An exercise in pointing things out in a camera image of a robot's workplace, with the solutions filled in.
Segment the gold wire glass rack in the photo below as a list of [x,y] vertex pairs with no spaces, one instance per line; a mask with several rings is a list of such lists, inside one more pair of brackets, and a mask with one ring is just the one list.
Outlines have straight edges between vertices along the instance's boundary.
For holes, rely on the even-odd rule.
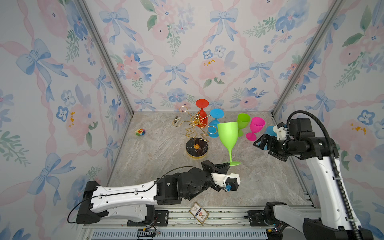
[[190,116],[189,120],[181,120],[176,118],[172,124],[174,127],[181,127],[183,123],[187,123],[185,136],[189,139],[186,143],[187,154],[195,159],[200,159],[204,157],[209,150],[207,137],[208,134],[208,125],[205,128],[199,128],[199,114],[198,111],[194,114],[191,114],[186,106],[180,106],[180,113],[187,113]]

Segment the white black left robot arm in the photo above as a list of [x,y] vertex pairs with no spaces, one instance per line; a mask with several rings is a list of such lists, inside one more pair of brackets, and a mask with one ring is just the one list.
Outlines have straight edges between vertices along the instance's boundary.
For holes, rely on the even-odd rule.
[[103,187],[88,181],[83,199],[75,205],[75,223],[98,223],[102,218],[126,218],[136,226],[151,224],[155,206],[178,205],[192,200],[208,189],[236,191],[241,183],[238,174],[228,174],[230,164],[214,165],[206,160],[201,168],[188,166],[186,172],[175,168],[160,178],[140,185]]

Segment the lime green wine glass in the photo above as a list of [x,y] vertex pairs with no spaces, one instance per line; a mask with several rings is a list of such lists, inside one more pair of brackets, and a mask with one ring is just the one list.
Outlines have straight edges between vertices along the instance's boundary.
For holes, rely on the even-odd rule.
[[229,152],[230,166],[238,166],[241,164],[239,161],[233,161],[232,150],[238,140],[238,122],[228,122],[218,124],[219,138],[222,144],[226,147]]
[[246,128],[251,121],[251,117],[248,114],[240,113],[237,118],[238,123],[238,137],[242,137],[244,135],[243,129]]

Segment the lime green back wine glass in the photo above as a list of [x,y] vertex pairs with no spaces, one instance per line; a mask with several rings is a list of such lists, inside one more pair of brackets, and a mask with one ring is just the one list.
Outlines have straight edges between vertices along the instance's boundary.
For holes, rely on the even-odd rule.
[[228,122],[218,124],[219,138],[222,144],[226,147],[229,152],[230,166],[238,166],[241,164],[239,161],[233,161],[232,150],[238,140],[238,122]]

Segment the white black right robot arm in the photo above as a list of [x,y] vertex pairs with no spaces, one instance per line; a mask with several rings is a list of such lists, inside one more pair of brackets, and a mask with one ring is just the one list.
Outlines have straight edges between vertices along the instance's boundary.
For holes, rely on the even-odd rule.
[[307,163],[319,194],[321,214],[310,217],[282,202],[268,202],[265,223],[282,225],[274,235],[292,227],[307,240],[372,240],[373,233],[363,227],[347,194],[336,143],[316,116],[306,114],[307,118],[289,116],[285,124],[276,126],[275,136],[264,134],[253,145],[282,162],[297,157]]

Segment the magenta wine glass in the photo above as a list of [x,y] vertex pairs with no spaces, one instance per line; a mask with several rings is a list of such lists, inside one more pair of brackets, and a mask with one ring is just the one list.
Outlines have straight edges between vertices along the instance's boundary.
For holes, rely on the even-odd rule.
[[260,118],[260,117],[252,118],[250,122],[251,132],[246,134],[247,140],[252,142],[256,141],[257,140],[256,133],[259,133],[264,128],[265,124],[266,124],[266,121],[263,118]]

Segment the light blue front wine glass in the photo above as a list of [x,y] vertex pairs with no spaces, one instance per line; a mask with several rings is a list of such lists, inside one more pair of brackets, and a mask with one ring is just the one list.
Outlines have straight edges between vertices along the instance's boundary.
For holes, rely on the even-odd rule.
[[267,127],[266,134],[270,136],[277,136],[276,132],[274,131],[274,126]]

